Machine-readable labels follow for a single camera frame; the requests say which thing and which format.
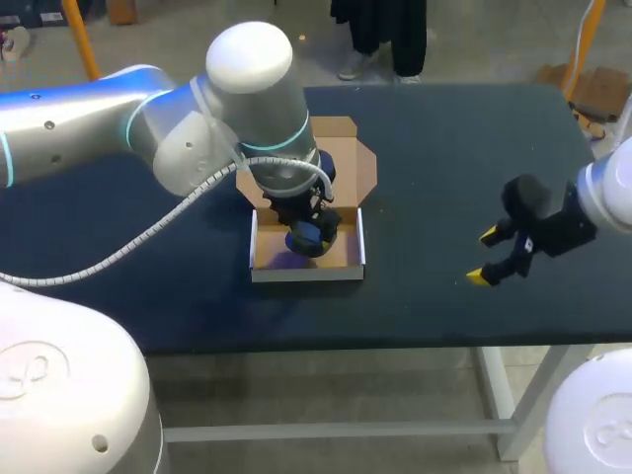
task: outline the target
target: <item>metal table frame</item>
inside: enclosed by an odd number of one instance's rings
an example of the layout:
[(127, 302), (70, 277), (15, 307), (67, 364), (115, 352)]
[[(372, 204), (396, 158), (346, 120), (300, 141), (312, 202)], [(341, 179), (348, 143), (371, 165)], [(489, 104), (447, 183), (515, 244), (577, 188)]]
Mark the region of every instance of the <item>metal table frame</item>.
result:
[(517, 405), (500, 348), (477, 348), (492, 419), (397, 423), (332, 423), (170, 428), (167, 442), (410, 435), (497, 435), (502, 461), (518, 461), (542, 427), (553, 394), (590, 355), (594, 345), (551, 347)]

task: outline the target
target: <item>shoe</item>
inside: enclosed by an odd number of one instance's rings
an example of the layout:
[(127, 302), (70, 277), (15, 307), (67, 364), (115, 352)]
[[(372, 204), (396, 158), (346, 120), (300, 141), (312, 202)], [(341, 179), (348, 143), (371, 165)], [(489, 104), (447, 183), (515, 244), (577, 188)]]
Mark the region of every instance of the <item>shoe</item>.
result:
[(395, 84), (421, 84), (422, 78), (420, 76), (398, 76), (395, 75)]
[(377, 59), (377, 52), (374, 54), (362, 54), (355, 50), (350, 52), (345, 65), (338, 73), (338, 78), (342, 81), (352, 81), (358, 78), (375, 59)]

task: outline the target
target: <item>open cardboard box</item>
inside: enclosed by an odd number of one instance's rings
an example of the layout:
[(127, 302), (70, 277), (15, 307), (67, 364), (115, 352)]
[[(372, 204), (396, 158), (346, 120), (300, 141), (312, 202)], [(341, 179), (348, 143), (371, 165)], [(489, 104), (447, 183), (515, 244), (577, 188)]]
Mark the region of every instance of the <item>open cardboard box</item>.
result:
[(366, 256), (359, 205), (377, 184), (375, 154), (357, 141), (356, 124), (349, 117), (310, 120), (319, 149), (331, 154), (336, 166), (334, 201), (343, 218), (338, 238), (324, 256), (308, 259), (285, 246), (288, 228), (277, 222), (270, 202), (250, 173), (237, 173), (237, 189), (255, 208), (250, 240), (253, 282), (363, 279)]

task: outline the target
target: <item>white spiral cable wrap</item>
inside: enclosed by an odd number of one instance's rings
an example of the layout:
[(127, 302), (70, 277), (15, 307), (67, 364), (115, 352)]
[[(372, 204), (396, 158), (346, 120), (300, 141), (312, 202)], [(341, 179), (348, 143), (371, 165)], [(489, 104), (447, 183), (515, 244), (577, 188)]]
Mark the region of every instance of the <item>white spiral cable wrap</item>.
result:
[[(327, 199), (334, 198), (334, 191), (332, 189), (332, 183), (327, 176), (327, 174), (318, 166), (312, 165), (311, 163), (307, 163), (304, 161), (297, 160), (289, 160), (286, 158), (277, 158), (273, 156), (258, 156), (254, 158), (248, 158), (246, 163), (249, 166), (252, 165), (282, 165), (288, 166), (290, 168), (299, 168), (307, 171), (311, 171), (312, 173), (317, 174), (323, 183), (325, 184), (325, 197)], [(164, 229), (168, 224), (170, 224), (176, 217), (182, 214), (188, 207), (190, 207), (196, 200), (198, 200), (203, 194), (212, 190), (217, 184), (226, 176), (233, 173), (237, 170), (237, 165), (234, 163), (222, 168), (217, 173), (207, 178), (201, 185), (199, 185), (190, 195), (185, 197), (176, 207), (174, 207), (168, 214), (166, 214), (163, 218), (161, 218), (154, 225), (149, 227), (143, 233), (141, 233), (138, 237), (131, 240), (124, 247), (117, 250), (113, 254), (111, 254), (106, 259), (101, 260), (97, 265), (93, 265), (92, 267), (82, 270), (80, 272), (75, 272), (73, 274), (68, 274), (64, 276), (55, 276), (51, 278), (24, 278), (20, 276), (11, 276), (7, 274), (0, 273), (0, 280), (4, 280), (7, 283), (13, 284), (15, 286), (23, 286), (23, 287), (41, 287), (41, 286), (58, 286), (61, 284), (72, 283), (74, 281), (79, 281), (80, 279), (84, 279), (87, 277), (91, 277), (94, 274), (97, 274), (103, 269), (106, 269), (110, 265), (118, 262), (124, 256), (137, 249), (141, 244), (147, 242), (151, 237), (156, 235), (162, 229)]]

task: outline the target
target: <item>orange pole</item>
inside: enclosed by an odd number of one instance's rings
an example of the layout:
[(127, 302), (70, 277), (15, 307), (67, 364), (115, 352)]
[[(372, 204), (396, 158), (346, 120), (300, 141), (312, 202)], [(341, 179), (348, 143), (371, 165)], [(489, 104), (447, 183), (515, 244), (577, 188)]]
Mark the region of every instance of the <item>orange pole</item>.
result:
[(594, 32), (596, 32), (596, 29), (599, 26), (601, 13), (603, 13), (603, 8), (605, 7), (605, 0), (593, 1), (594, 3), (592, 4), (591, 10), (584, 21), (584, 26), (582, 27), (582, 39), (580, 41), (580, 53), (578, 54), (577, 67), (574, 66), (577, 49), (577, 45), (575, 45), (573, 48), (573, 54), (571, 54), (571, 59), (569, 60), (569, 65), (564, 73), (564, 79), (562, 80), (562, 91), (565, 91), (564, 97), (566, 98), (566, 102), (571, 102), (571, 97), (573, 97), (577, 80), (582, 73), (584, 63), (586, 62), (586, 56), (589, 53), (591, 44), (593, 43)]
[(72, 36), (74, 36), (75, 44), (77, 44), (77, 48), (79, 49), (83, 67), (86, 69), (88, 78), (91, 81), (96, 81), (101, 77), (101, 72), (95, 60), (95, 53), (92, 51), (92, 47), (90, 47), (88, 32), (86, 32), (86, 26), (83, 23), (81, 12), (79, 12), (79, 7), (77, 7), (77, 0), (62, 0), (62, 5), (66, 19), (68, 20), (68, 26), (70, 27)]

